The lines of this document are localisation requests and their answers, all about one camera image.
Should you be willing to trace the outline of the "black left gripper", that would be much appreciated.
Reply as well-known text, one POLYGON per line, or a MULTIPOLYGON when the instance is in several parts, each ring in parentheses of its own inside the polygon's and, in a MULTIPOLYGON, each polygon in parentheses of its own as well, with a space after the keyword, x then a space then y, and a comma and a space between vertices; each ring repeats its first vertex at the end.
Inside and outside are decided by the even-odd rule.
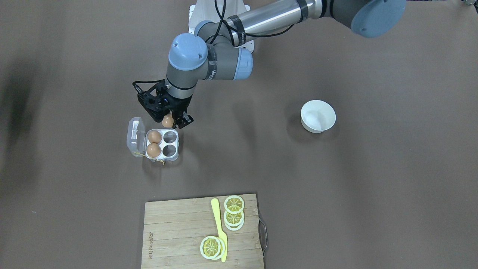
POLYGON ((187 112, 192 97, 184 99, 173 97, 168 92, 169 88, 166 86, 165 80, 137 81, 137 84, 139 83, 153 84, 147 91, 143 91, 137 85, 137 98, 155 122, 160 123, 163 117, 164 119, 173 119, 174 129, 182 129, 193 123, 193 117, 187 112))

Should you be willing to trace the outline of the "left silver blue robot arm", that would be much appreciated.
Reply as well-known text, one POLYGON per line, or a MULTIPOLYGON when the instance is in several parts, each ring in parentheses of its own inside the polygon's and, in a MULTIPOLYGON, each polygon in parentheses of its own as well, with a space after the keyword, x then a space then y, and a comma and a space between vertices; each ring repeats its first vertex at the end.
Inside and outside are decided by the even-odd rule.
POLYGON ((169 49, 166 77, 143 91, 133 82, 139 104, 161 122, 172 114, 172 127, 193 122, 187 109, 199 80, 243 80, 253 68, 252 53, 244 48, 256 38, 284 34, 308 19, 331 17, 355 34, 381 36, 401 19, 405 0, 278 0, 226 17, 215 7, 218 22, 204 20, 193 33, 176 36, 169 49))

